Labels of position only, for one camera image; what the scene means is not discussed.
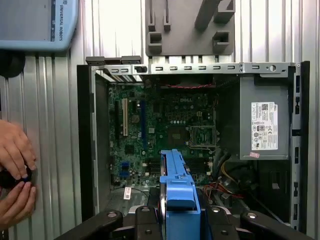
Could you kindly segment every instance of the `barcode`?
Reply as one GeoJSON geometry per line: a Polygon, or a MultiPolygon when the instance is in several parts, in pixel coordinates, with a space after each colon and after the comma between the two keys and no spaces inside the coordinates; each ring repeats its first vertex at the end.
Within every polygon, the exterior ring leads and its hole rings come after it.
{"type": "Polygon", "coordinates": [[[268,111],[268,104],[262,104],[261,108],[262,111],[268,111]]]}
{"type": "Polygon", "coordinates": [[[130,200],[130,198],[131,198],[131,187],[125,187],[124,188],[123,199],[124,200],[130,200]]]}

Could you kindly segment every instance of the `blue robot part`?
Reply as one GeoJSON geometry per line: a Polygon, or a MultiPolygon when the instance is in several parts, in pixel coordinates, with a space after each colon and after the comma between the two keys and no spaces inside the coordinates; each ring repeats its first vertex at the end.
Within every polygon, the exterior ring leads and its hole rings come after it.
{"type": "Polygon", "coordinates": [[[201,209],[195,182],[177,149],[161,151],[160,196],[165,197],[167,240],[200,240],[201,209]]]}

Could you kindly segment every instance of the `dell logo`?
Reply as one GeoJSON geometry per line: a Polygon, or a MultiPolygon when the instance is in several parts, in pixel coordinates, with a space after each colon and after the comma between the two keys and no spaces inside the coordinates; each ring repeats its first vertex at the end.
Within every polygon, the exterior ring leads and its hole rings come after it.
{"type": "Polygon", "coordinates": [[[180,98],[180,103],[191,103],[191,98],[180,98]]]}

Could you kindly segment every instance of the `black object in hand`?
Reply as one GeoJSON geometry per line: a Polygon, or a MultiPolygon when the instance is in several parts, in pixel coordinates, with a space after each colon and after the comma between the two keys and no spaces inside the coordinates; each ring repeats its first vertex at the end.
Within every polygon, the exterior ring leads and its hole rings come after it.
{"type": "Polygon", "coordinates": [[[3,189],[13,189],[21,181],[25,183],[30,182],[32,179],[32,172],[30,168],[26,168],[26,173],[28,174],[27,178],[20,178],[19,180],[16,180],[6,169],[0,171],[0,187],[3,189]]]}

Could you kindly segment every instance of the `power supply label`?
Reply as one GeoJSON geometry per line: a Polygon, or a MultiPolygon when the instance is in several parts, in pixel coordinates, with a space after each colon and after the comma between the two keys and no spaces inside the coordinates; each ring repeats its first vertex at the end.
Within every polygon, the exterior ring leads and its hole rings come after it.
{"type": "Polygon", "coordinates": [[[251,103],[251,150],[278,149],[278,105],[251,103]]]}

